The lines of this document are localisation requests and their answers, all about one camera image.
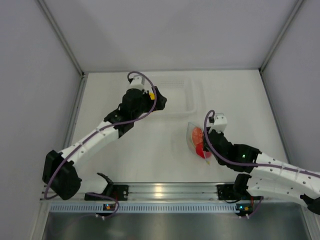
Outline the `yellow fake apple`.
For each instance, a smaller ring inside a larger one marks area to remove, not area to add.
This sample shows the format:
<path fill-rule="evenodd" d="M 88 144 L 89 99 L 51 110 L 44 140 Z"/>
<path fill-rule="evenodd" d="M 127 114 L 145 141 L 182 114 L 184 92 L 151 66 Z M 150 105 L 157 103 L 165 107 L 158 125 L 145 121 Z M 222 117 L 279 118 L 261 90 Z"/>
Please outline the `yellow fake apple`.
<path fill-rule="evenodd" d="M 150 96 L 150 98 L 151 98 L 152 100 L 155 99 L 155 95 L 154 95 L 153 93 L 150 93 L 149 96 Z"/>

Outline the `red fake apple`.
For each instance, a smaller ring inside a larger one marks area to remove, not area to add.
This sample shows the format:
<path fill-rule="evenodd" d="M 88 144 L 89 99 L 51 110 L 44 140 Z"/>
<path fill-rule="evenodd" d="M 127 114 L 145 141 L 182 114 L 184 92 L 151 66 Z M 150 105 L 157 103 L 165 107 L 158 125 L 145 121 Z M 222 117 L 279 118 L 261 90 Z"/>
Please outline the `red fake apple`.
<path fill-rule="evenodd" d="M 204 150 L 203 143 L 198 143 L 195 147 L 196 154 L 202 159 L 209 159 L 212 154 L 209 151 Z"/>

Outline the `clear zip top bag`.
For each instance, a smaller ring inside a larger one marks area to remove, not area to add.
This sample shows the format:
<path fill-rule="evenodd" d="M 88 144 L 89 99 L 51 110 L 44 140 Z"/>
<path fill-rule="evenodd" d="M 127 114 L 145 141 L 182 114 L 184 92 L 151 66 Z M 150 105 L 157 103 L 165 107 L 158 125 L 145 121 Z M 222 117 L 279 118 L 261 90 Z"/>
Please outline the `clear zip top bag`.
<path fill-rule="evenodd" d="M 204 147 L 204 132 L 203 129 L 193 123 L 189 122 L 186 130 L 186 143 L 188 149 L 196 155 L 198 158 L 206 162 L 207 165 L 210 165 L 210 158 L 212 154 L 209 151 L 205 151 Z"/>

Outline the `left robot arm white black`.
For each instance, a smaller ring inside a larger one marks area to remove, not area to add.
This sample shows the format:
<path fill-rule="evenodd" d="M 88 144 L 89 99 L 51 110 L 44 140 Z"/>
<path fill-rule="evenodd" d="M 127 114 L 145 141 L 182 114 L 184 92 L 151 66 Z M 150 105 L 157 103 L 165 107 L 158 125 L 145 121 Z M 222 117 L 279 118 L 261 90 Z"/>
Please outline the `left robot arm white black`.
<path fill-rule="evenodd" d="M 167 98 L 157 87 L 153 93 L 137 88 L 127 90 L 118 107 L 91 133 L 59 152 L 51 150 L 46 155 L 42 174 L 46 184 L 44 198 L 48 200 L 48 191 L 52 190 L 55 196 L 69 200 L 83 187 L 86 195 L 97 194 L 102 200 L 109 199 L 113 194 L 111 180 L 99 172 L 92 183 L 84 183 L 79 173 L 81 167 L 106 145 L 132 129 L 136 121 L 154 111 L 162 111 L 166 103 Z"/>

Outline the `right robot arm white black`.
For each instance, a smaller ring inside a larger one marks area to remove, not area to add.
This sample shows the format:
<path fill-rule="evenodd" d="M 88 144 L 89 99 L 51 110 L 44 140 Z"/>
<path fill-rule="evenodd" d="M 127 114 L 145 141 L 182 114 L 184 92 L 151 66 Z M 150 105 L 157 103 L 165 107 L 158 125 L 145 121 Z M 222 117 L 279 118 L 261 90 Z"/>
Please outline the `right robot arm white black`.
<path fill-rule="evenodd" d="M 229 142 L 222 132 L 204 131 L 204 149 L 217 162 L 238 173 L 235 196 L 282 199 L 320 213 L 320 174 L 268 156 L 259 149 Z"/>

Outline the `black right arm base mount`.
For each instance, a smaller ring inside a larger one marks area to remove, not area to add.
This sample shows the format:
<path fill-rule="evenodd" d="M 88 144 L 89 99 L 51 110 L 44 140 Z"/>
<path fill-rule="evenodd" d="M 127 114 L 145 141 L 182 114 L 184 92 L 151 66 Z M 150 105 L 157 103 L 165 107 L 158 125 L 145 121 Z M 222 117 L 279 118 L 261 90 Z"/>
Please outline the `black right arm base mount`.
<path fill-rule="evenodd" d="M 218 184 L 216 188 L 218 199 L 221 201 L 225 201 L 227 203 L 236 203 L 243 199 L 241 194 L 235 192 L 234 185 L 231 183 Z"/>

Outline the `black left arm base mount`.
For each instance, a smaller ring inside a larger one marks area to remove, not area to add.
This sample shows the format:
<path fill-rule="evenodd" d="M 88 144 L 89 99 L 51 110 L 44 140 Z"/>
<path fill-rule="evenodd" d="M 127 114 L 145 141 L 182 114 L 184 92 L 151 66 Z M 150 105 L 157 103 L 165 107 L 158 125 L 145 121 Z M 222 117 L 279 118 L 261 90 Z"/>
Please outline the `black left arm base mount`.
<path fill-rule="evenodd" d="M 116 184 L 107 175 L 98 172 L 98 178 L 89 186 L 89 192 L 84 195 L 85 201 L 127 201 L 129 186 Z"/>

